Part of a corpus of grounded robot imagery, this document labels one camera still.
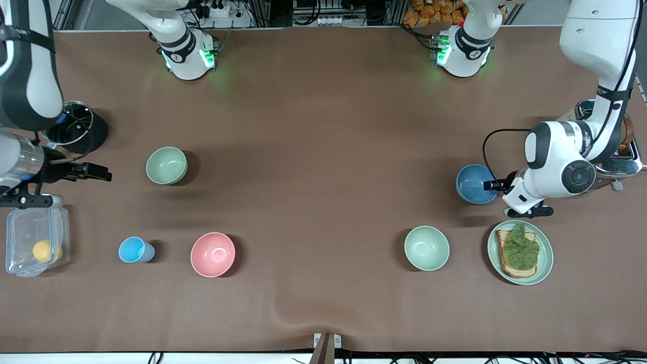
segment bread slice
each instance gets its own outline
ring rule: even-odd
[[[503,244],[505,244],[505,240],[508,238],[509,235],[510,235],[510,231],[507,231],[507,230],[496,231],[496,240],[499,242],[499,260],[501,261],[501,270],[503,270],[505,274],[514,278],[532,277],[535,273],[537,273],[536,264],[534,267],[532,267],[532,269],[529,269],[527,271],[520,271],[519,269],[514,269],[513,267],[510,267],[508,265],[508,262],[505,260],[505,255],[503,254]],[[526,232],[525,236],[528,240],[535,241],[534,233]]]

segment velcro strap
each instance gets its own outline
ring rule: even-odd
[[[14,28],[9,25],[0,25],[0,41],[4,43],[8,40],[33,43],[49,49],[52,53],[56,53],[52,38],[31,30]]]
[[[597,95],[606,98],[611,102],[615,101],[627,101],[631,97],[631,91],[633,88],[630,88],[625,91],[612,91],[606,87],[598,85]]]

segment plastic container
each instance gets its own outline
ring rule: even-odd
[[[6,271],[33,277],[70,261],[67,210],[14,210],[6,219]]]

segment plate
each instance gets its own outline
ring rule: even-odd
[[[501,260],[499,259],[499,242],[496,240],[496,231],[497,230],[513,230],[517,227],[518,224],[524,224],[525,230],[528,233],[534,233],[535,240],[539,244],[539,256],[537,257],[537,273],[532,277],[528,278],[514,278],[510,277],[503,272],[501,269]],[[487,255],[490,257],[490,261],[494,266],[494,269],[505,279],[509,280],[515,284],[521,284],[522,286],[530,286],[532,284],[537,284],[550,274],[553,269],[553,248],[551,243],[548,241],[548,238],[544,233],[537,228],[537,226],[527,223],[521,220],[509,220],[500,223],[497,225],[492,232],[490,237],[487,240]]]

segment lemon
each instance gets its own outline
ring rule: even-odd
[[[41,240],[38,243],[34,244],[34,248],[32,249],[32,253],[34,254],[34,258],[38,260],[38,262],[44,263],[52,257],[52,248],[49,246],[49,240]],[[58,249],[58,253],[56,254],[56,259],[54,261],[59,260],[63,256],[63,250]]]

